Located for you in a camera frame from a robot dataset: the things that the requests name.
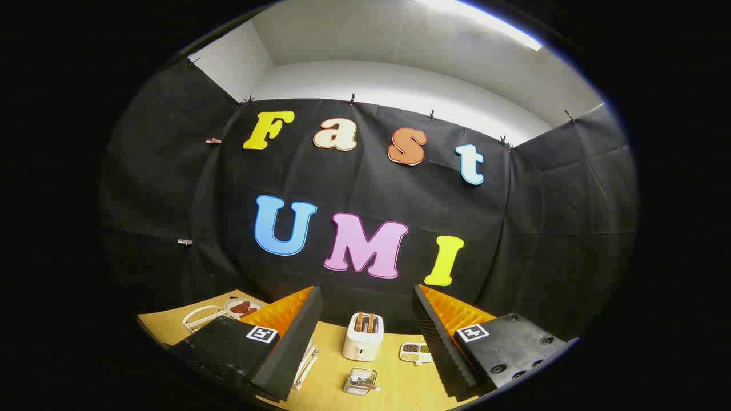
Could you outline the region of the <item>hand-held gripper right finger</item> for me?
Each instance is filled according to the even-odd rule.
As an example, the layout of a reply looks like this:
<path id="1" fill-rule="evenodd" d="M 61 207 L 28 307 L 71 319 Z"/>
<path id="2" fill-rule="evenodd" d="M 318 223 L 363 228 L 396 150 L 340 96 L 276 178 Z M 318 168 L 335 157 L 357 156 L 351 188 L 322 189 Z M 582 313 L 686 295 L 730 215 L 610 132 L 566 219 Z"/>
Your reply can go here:
<path id="1" fill-rule="evenodd" d="M 457 400 L 509 390 L 573 346 L 521 314 L 496 317 L 422 284 L 412 304 L 445 391 Z"/>

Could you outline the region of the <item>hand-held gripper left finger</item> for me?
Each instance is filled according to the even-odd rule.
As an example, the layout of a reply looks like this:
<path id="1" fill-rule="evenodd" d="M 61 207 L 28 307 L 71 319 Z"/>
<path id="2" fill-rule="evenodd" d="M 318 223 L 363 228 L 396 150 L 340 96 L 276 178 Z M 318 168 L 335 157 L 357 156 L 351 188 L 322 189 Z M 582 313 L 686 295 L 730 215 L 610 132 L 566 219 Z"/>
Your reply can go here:
<path id="1" fill-rule="evenodd" d="M 287 400 L 321 312 L 320 288 L 307 287 L 241 319 L 218 317 L 171 353 L 235 395 Z"/>

